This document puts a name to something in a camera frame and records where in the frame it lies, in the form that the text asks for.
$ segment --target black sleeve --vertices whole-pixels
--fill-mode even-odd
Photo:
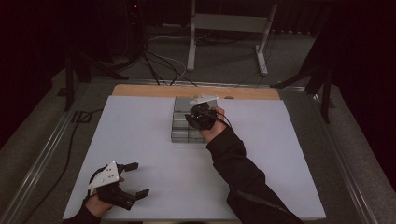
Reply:
[[[246,157],[243,142],[231,129],[226,128],[206,148],[212,154],[214,167],[230,186],[227,203],[243,223],[303,223],[295,215],[288,214],[285,204],[265,184],[264,172]],[[280,209],[247,200],[238,192],[263,199]]]
[[[83,204],[78,213],[69,219],[65,219],[63,224],[99,224],[101,218],[94,216]]]

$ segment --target gray floor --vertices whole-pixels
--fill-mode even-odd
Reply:
[[[258,74],[259,67],[253,48],[258,41],[260,41],[258,36],[251,36],[229,45],[198,47],[195,70],[184,76],[201,85],[216,83],[230,87],[248,85],[251,88],[266,88],[269,84],[297,74],[315,38],[308,35],[278,35],[274,38],[271,35],[266,51],[268,77]],[[154,53],[184,64],[187,62],[188,38],[158,38],[149,41],[148,47]],[[183,71],[183,65],[174,61],[172,64],[180,73]],[[158,64],[155,64],[154,68],[165,80],[174,77],[174,73],[167,68]],[[80,85],[78,89],[80,97],[72,108],[71,115],[74,111],[93,111],[103,108],[107,96],[119,83],[97,71],[94,73],[95,77],[91,84]],[[124,83],[154,83],[149,69],[141,62],[120,73],[130,78]],[[301,80],[293,86],[302,87],[306,81],[306,79]],[[64,119],[70,120],[70,117],[63,112],[64,98],[56,96],[58,90],[64,86],[64,72],[54,77],[53,84],[52,90],[0,151],[2,215],[12,202],[35,158],[46,146],[57,124]],[[306,223],[374,223],[361,220],[364,216],[360,215],[360,206],[354,202],[356,196],[351,196],[350,192],[361,193],[361,197],[369,207],[369,213],[372,213],[377,223],[396,223],[393,215],[396,210],[394,190],[380,171],[359,126],[336,87],[332,87],[331,125],[322,122],[313,97],[305,95],[301,92],[301,88],[288,88],[280,91],[279,94],[290,112],[290,118],[328,217]],[[100,113],[96,113],[90,123],[78,127],[73,141],[71,161],[64,178],[28,223],[62,221],[68,197],[99,118]],[[17,211],[20,215],[15,223],[22,223],[59,176],[65,164],[74,125],[68,121],[68,126],[64,134],[59,136],[60,141],[50,155],[50,160],[37,180],[32,194],[26,198],[26,205],[21,211]],[[345,156],[347,167],[340,165],[340,154],[334,152],[335,147],[341,149],[341,156]],[[358,191],[348,188],[350,181],[357,184]]]

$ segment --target hand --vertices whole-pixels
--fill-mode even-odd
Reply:
[[[224,120],[224,110],[218,106],[212,107],[212,109],[216,110],[218,112],[218,119],[216,119],[215,124],[213,125],[211,130],[201,130],[200,134],[201,136],[205,139],[207,143],[212,141],[213,138],[215,138],[219,133],[224,131],[226,128],[226,125],[219,121],[219,119]]]
[[[101,217],[107,210],[113,207],[113,204],[101,201],[96,193],[95,189],[90,199],[85,203],[85,206],[94,216]]]

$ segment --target white table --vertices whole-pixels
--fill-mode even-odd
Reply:
[[[72,217],[98,168],[138,162],[122,173],[126,192],[150,189],[131,211],[114,207],[111,220],[235,220],[228,186],[204,144],[171,142],[173,97],[110,96],[64,212]],[[315,184],[282,101],[218,100],[267,184],[302,219],[325,218]]]

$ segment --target table leg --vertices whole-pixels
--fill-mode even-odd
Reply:
[[[191,72],[194,70],[195,64],[195,23],[192,19],[195,17],[195,0],[191,0],[191,35],[190,35],[190,49],[189,59],[187,60],[187,71]]]
[[[259,62],[260,74],[262,76],[268,75],[267,63],[265,61],[263,52],[264,52],[264,46],[268,39],[268,35],[270,34],[271,31],[271,25],[274,19],[275,12],[276,12],[276,5],[273,5],[271,7],[270,15],[268,16],[267,19],[267,25],[265,26],[264,32],[262,33],[262,42],[260,43],[260,45],[256,45],[257,61]]]

